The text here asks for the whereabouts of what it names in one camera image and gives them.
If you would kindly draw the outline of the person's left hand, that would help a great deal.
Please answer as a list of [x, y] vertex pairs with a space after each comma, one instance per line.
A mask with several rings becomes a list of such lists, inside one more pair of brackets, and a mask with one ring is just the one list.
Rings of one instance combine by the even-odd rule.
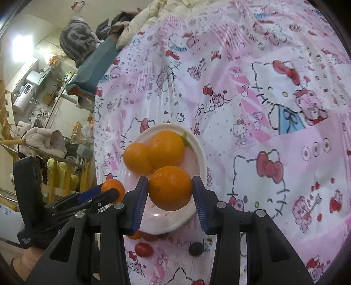
[[38, 260], [40, 260], [43, 253], [43, 249], [32, 246], [28, 249], [25, 249], [21, 257], [15, 257], [12, 260], [11, 266], [19, 278], [24, 281], [27, 280], [28, 276], [37, 264]]

